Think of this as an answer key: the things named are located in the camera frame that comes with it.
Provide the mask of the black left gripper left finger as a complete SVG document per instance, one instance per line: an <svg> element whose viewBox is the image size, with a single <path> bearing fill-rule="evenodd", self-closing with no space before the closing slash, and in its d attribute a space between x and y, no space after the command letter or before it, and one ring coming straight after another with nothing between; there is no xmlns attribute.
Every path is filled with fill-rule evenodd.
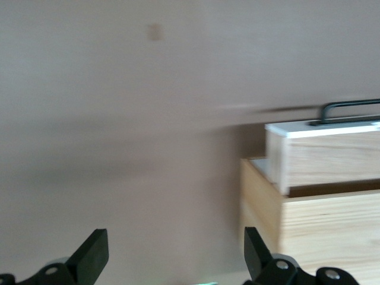
<svg viewBox="0 0 380 285"><path fill-rule="evenodd" d="M1 274L1 284L95 284L108 260L107 230L96 229L67 261L49 264L20 282L12 274Z"/></svg>

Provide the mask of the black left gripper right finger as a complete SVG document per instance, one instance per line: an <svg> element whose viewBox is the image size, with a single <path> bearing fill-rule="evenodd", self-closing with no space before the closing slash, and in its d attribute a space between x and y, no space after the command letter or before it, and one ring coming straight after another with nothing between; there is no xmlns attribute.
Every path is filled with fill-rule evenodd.
<svg viewBox="0 0 380 285"><path fill-rule="evenodd" d="M245 284L357 284L347 271L321 267L315 275L302 270L294 258L273 255L255 227L244 229L244 259L251 278Z"/></svg>

